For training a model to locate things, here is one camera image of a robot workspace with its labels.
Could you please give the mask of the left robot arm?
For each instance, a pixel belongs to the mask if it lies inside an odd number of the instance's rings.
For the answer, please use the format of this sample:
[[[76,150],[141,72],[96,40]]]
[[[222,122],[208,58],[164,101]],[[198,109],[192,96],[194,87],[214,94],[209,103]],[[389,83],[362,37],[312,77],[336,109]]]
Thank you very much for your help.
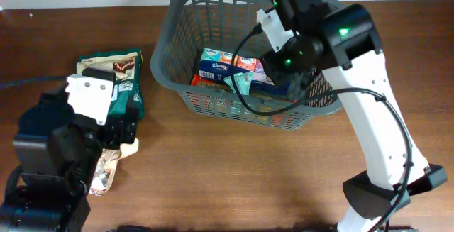
[[[135,140],[139,110],[131,100],[126,114],[100,126],[76,114],[68,97],[64,90],[43,93],[19,120],[13,146],[20,164],[7,179],[2,231],[81,231],[102,151]]]

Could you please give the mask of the blue Kleenex tissue pack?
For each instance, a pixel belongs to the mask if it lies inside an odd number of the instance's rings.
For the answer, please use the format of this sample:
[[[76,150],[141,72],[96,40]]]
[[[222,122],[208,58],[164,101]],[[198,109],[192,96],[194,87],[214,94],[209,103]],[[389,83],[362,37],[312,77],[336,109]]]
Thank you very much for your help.
[[[211,48],[199,50],[197,59],[194,62],[195,74],[204,79],[224,83],[224,79],[231,75],[231,70],[233,70],[234,74],[252,72],[251,88],[253,90],[280,96],[287,94],[289,85],[287,84],[283,87],[275,85],[265,74],[259,59],[237,55],[233,65],[231,65],[232,55],[232,53]]]

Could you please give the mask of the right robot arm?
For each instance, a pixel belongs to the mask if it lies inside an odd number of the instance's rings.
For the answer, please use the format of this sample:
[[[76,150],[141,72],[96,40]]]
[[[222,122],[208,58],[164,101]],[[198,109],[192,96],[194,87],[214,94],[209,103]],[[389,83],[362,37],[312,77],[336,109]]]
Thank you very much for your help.
[[[365,156],[366,170],[343,183],[349,206],[339,231],[389,228],[392,214],[416,194],[447,180],[412,140],[394,97],[382,41],[369,11],[360,4],[332,9],[324,0],[271,0],[258,11],[277,57],[270,74],[315,69],[341,101]]]

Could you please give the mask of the white teal wipes packet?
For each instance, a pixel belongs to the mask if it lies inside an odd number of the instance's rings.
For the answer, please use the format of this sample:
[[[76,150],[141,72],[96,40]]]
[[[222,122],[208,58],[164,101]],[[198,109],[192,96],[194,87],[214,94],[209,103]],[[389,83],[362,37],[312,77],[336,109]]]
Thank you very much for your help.
[[[239,72],[234,74],[234,80],[236,86],[242,95],[248,96],[250,93],[250,85],[252,83],[254,72]],[[233,93],[236,93],[236,89],[233,86],[233,81],[231,76],[225,77],[223,81],[231,88]]]

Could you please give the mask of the grey plastic basket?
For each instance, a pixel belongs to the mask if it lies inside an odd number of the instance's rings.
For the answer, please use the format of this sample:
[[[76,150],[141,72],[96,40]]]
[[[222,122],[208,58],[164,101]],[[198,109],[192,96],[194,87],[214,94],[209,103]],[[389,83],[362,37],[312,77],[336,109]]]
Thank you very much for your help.
[[[154,78],[178,92],[190,110],[218,118],[296,130],[314,116],[337,112],[341,101],[327,96],[283,114],[258,116],[235,94],[190,84],[199,51],[234,51],[256,24],[256,12],[271,5],[270,0],[170,0],[150,61]]]

